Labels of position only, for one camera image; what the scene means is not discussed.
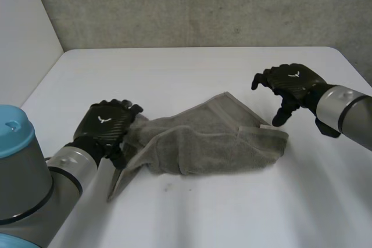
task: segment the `gray towel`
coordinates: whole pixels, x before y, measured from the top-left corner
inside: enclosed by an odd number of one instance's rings
[[[109,200],[146,165],[157,174],[220,174],[257,170],[283,155],[288,134],[268,125],[228,92],[173,117],[138,116],[125,137],[128,165]]]

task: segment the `blue cap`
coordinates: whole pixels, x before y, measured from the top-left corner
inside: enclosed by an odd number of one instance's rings
[[[22,238],[0,233],[0,248],[39,248],[39,246]]]
[[[22,150],[34,137],[34,127],[24,111],[0,105],[0,159]]]

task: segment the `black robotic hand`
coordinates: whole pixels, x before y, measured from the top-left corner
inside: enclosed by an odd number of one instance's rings
[[[263,74],[257,73],[252,82],[252,90],[259,84],[269,87],[275,95],[280,95],[283,100],[273,125],[282,126],[291,116],[292,112],[300,107],[310,109],[316,116],[316,106],[327,90],[334,85],[327,84],[318,74],[302,64],[283,64],[279,67],[266,69]],[[323,135],[337,138],[340,133],[318,118],[315,123]]]
[[[127,100],[104,100],[92,105],[75,131],[74,146],[83,145],[91,150],[89,153],[93,154],[96,162],[105,157],[116,168],[124,168],[127,162],[120,144],[136,115],[141,112],[143,109],[140,106]]]

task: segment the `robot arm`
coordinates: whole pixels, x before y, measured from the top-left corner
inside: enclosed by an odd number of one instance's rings
[[[372,150],[372,97],[327,84],[302,64],[284,64],[256,74],[252,89],[259,84],[283,98],[273,119],[274,126],[283,125],[292,112],[305,107],[316,116],[315,123],[322,134],[333,138],[344,134]]]
[[[126,100],[92,105],[74,141],[45,163],[26,114],[0,106],[0,248],[47,247],[101,158],[126,166],[119,145],[139,112],[141,107]]]
[[[365,148],[372,150],[372,97],[343,86],[320,98],[317,118]]]

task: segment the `table surface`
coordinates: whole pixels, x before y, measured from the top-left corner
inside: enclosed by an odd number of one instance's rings
[[[267,88],[251,91],[251,81],[283,63],[372,94],[332,48],[91,49],[66,52],[22,108],[45,157],[102,99],[129,99],[154,119],[228,91],[270,123],[281,99]],[[305,109],[281,129],[289,141],[272,167],[200,177],[142,168],[109,204],[113,167],[104,160],[50,247],[370,247],[372,153],[344,136],[322,136]]]

